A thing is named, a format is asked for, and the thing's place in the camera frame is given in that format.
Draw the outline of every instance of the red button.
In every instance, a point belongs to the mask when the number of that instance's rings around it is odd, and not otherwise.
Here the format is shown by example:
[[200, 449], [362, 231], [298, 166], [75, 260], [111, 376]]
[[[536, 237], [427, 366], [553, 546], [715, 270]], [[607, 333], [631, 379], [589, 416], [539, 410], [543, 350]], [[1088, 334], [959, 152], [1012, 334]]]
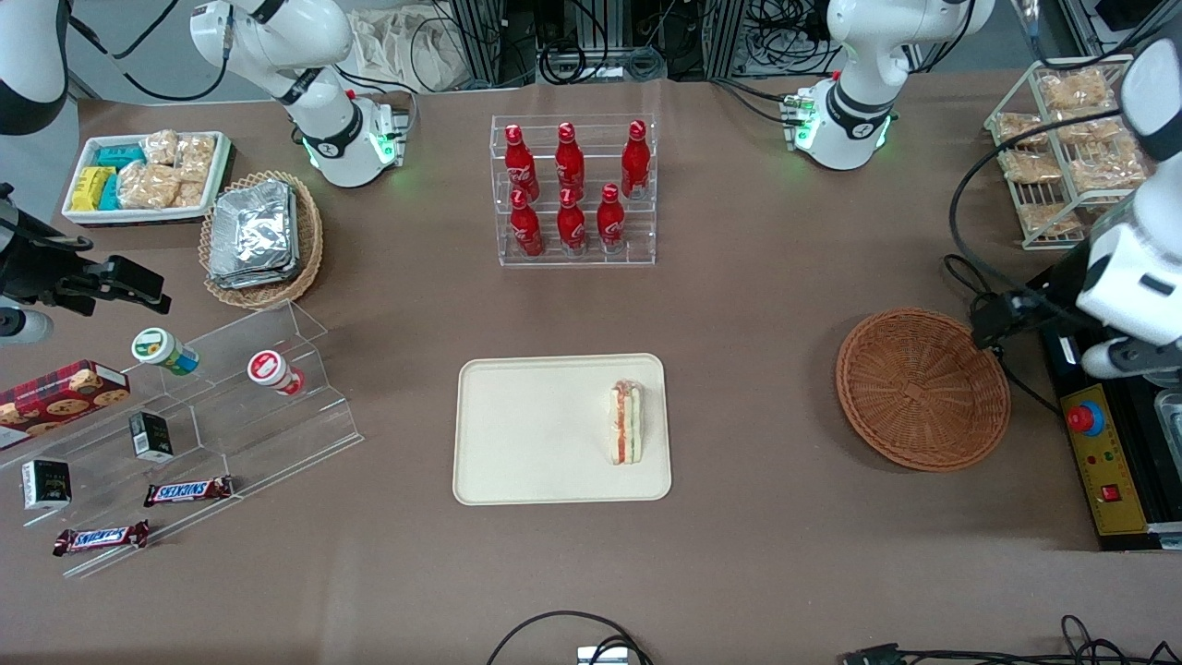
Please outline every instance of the red button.
[[1067, 410], [1067, 428], [1072, 432], [1086, 432], [1096, 425], [1096, 417], [1092, 416], [1092, 410], [1086, 406], [1073, 406]]

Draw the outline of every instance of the brown table surface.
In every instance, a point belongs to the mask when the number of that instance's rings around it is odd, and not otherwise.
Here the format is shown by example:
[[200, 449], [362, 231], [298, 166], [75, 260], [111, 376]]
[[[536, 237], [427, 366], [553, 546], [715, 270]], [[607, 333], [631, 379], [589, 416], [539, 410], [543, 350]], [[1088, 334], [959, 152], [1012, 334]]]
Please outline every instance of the brown table surface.
[[[1058, 650], [1069, 612], [1132, 652], [1178, 640], [1182, 556], [1096, 552], [1063, 429], [1025, 396], [998, 450], [953, 475], [888, 463], [834, 398], [837, 348], [860, 318], [902, 305], [963, 317], [968, 293], [940, 269], [948, 200], [1018, 76], [914, 77], [890, 141], [852, 172], [787, 152], [772, 123], [706, 84], [424, 97], [407, 165], [359, 189], [312, 170], [279, 104], [84, 103], [84, 137], [220, 129], [235, 175], [284, 169], [310, 185], [326, 252], [300, 302], [329, 327], [329, 376], [366, 441], [83, 581], [63, 580], [51, 543], [2, 502], [0, 660], [483, 663], [556, 608], [606, 614], [677, 664], [831, 663], [884, 641], [1038, 653]], [[641, 107], [661, 123], [657, 265], [499, 267], [489, 116]], [[1015, 247], [994, 167], [961, 209], [969, 239], [1015, 274], [1053, 259]], [[0, 384], [82, 357], [124, 367], [141, 327], [195, 338], [243, 313], [203, 289], [196, 226], [87, 235], [163, 273], [173, 313], [61, 312], [53, 340], [0, 353]], [[624, 352], [664, 361], [664, 500], [453, 498], [465, 363]], [[1050, 391], [1033, 341], [1008, 358]], [[552, 620], [502, 659], [571, 663], [605, 634]]]

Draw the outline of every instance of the red cookie box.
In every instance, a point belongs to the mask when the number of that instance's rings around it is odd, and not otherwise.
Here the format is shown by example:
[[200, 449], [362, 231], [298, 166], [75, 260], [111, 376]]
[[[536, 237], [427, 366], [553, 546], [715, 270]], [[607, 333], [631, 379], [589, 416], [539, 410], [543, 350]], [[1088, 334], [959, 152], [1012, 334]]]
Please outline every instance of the red cookie box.
[[123, 402], [131, 386], [122, 372], [79, 360], [0, 393], [0, 450]]

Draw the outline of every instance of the aluminum foil package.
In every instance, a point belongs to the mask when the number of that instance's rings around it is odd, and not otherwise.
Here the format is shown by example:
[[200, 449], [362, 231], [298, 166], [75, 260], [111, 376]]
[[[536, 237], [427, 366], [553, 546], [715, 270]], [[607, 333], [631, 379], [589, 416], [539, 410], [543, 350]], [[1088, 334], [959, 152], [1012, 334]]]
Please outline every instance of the aluminum foil package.
[[287, 281], [299, 274], [296, 191], [265, 180], [217, 197], [209, 237], [209, 279], [222, 288]]

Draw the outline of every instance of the coca-cola bottle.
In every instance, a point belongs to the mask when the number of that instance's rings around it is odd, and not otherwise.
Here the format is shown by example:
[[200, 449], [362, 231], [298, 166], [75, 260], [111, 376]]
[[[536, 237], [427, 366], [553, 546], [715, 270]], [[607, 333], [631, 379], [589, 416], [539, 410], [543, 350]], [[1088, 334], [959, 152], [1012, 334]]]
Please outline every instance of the coca-cola bottle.
[[619, 188], [611, 182], [603, 185], [603, 200], [595, 216], [603, 252], [618, 254], [624, 248], [624, 206], [619, 202]]
[[649, 195], [649, 142], [644, 136], [647, 132], [644, 120], [632, 120], [628, 126], [628, 145], [624, 146], [623, 162], [624, 172], [621, 178], [621, 189], [624, 197], [631, 200], [645, 198]]
[[520, 189], [530, 197], [528, 202], [538, 200], [541, 188], [538, 185], [538, 171], [533, 165], [533, 154], [521, 138], [521, 128], [511, 124], [505, 128], [505, 168], [509, 171], [509, 182], [514, 189]]
[[586, 232], [583, 228], [583, 210], [573, 189], [558, 193], [558, 236], [563, 240], [563, 253], [567, 256], [580, 256], [587, 250]]
[[574, 125], [564, 122], [558, 125], [558, 151], [554, 152], [554, 164], [558, 168], [558, 187], [574, 193], [577, 201], [583, 200], [583, 149], [574, 142]]
[[513, 203], [513, 213], [509, 214], [513, 236], [527, 257], [540, 256], [546, 250], [546, 242], [541, 236], [538, 213], [530, 207], [526, 193], [521, 189], [514, 189], [509, 194], [509, 201]]

